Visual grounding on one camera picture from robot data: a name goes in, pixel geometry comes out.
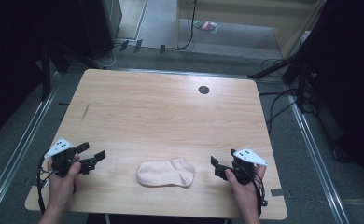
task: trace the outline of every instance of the tabletop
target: tabletop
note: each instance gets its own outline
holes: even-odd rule
[[[201,93],[205,86],[208,92]],[[263,219],[284,219],[287,208],[258,89],[253,80],[89,69],[54,137],[75,146],[80,158],[106,151],[81,175],[72,211],[175,217],[239,217],[227,181],[214,175],[211,156],[231,166],[231,149],[250,147],[270,165],[263,182],[269,205]],[[187,188],[147,187],[137,181],[145,161],[184,158],[195,176]],[[45,204],[48,188],[42,190]],[[25,206],[38,210],[36,187]]]

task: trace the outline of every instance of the beige sock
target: beige sock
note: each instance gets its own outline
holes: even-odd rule
[[[193,182],[194,167],[184,158],[171,161],[145,161],[139,166],[137,175],[138,182],[143,185],[187,187]]]

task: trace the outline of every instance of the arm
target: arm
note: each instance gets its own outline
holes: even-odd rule
[[[259,166],[257,173],[260,178],[263,178],[265,171],[265,166]],[[226,177],[231,183],[231,189],[240,208],[244,224],[259,224],[258,199],[255,186],[252,182],[247,185],[241,185],[231,170],[226,170]]]
[[[48,161],[49,170],[51,170],[51,164],[52,160],[50,159]],[[79,185],[77,175],[80,168],[80,162],[75,162],[72,164],[66,177],[61,178],[57,175],[49,177],[49,203],[45,214],[43,214],[39,221],[40,224],[63,222],[65,213],[72,205],[74,189]]]

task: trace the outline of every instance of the wooden desk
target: wooden desk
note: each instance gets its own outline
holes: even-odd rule
[[[210,89],[199,93],[200,86]],[[214,176],[210,156],[231,165],[231,148],[251,147],[269,162],[261,218],[284,219],[273,151],[256,83],[252,80],[88,70],[81,79],[55,140],[88,141],[82,159],[106,158],[81,176],[73,211],[176,217],[238,217],[230,184]],[[144,161],[184,157],[196,169],[193,183],[147,188],[136,180]],[[48,189],[43,190],[45,203]],[[38,210],[33,187],[25,206]]]
[[[284,58],[294,53],[304,32],[311,30],[325,0],[200,0],[195,20],[272,27]],[[194,0],[178,0],[175,48],[179,42],[179,20],[191,20]]]

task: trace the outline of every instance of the black round hole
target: black round hole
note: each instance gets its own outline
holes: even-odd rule
[[[208,87],[206,87],[206,86],[201,86],[201,87],[199,88],[199,92],[200,92],[201,94],[207,94],[207,93],[209,92],[209,88],[208,88]]]

